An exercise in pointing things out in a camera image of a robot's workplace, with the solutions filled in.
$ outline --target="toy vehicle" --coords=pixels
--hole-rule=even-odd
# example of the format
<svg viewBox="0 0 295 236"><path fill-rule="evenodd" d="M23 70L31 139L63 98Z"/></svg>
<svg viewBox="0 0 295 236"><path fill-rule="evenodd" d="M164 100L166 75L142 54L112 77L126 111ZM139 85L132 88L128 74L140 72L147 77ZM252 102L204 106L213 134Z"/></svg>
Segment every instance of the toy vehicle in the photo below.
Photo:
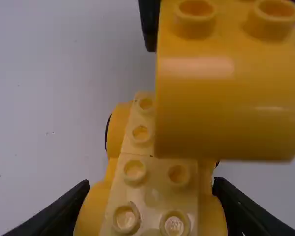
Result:
<svg viewBox="0 0 295 236"><path fill-rule="evenodd" d="M221 159L295 156L295 3L139 8L146 47L157 48L156 94L112 113L103 181L81 182L6 235L295 235L225 179L211 183Z"/></svg>

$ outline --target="plastic toy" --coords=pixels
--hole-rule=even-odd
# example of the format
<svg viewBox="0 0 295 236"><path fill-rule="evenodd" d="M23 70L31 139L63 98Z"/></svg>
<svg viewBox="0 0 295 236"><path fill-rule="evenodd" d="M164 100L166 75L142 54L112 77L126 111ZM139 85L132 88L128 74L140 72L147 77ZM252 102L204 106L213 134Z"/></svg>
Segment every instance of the plastic toy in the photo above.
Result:
<svg viewBox="0 0 295 236"><path fill-rule="evenodd" d="M162 0L156 97L117 106L107 154L76 236L227 235L211 188L216 161L295 156L295 4ZM170 187L177 162L193 163L174 178L197 176L196 194Z"/></svg>

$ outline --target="white background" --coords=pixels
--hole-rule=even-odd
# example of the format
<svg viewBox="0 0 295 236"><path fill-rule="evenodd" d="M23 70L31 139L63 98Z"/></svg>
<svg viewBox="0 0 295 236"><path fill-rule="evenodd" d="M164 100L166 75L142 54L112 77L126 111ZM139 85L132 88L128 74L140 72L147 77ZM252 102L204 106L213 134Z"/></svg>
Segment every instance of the white background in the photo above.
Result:
<svg viewBox="0 0 295 236"><path fill-rule="evenodd" d="M154 75L136 0L0 0L0 235L103 178L107 118ZM295 228L295 161L216 175Z"/></svg>

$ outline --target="lego brick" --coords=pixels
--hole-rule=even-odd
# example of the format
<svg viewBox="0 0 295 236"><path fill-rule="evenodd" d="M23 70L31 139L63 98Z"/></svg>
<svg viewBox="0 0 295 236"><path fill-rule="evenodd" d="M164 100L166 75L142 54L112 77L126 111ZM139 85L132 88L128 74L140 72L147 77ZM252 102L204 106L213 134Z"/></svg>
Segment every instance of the lego brick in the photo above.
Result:
<svg viewBox="0 0 295 236"><path fill-rule="evenodd" d="M121 153L154 155L154 94L138 92L133 100Z"/></svg>
<svg viewBox="0 0 295 236"><path fill-rule="evenodd" d="M295 4L162 0L155 155L295 157Z"/></svg>
<svg viewBox="0 0 295 236"><path fill-rule="evenodd" d="M198 179L196 160L121 154L100 235L198 235Z"/></svg>

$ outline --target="black plastic arm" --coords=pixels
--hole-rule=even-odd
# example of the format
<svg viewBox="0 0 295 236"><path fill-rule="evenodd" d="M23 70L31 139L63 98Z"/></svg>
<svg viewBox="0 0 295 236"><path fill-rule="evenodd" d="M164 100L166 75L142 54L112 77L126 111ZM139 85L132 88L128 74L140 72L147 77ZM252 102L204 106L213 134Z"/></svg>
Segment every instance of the black plastic arm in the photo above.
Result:
<svg viewBox="0 0 295 236"><path fill-rule="evenodd" d="M275 218L226 179L214 180L213 194L222 203L230 236L295 236L295 230Z"/></svg>
<svg viewBox="0 0 295 236"><path fill-rule="evenodd" d="M89 190L89 181L83 180L4 236L72 236L81 205Z"/></svg>

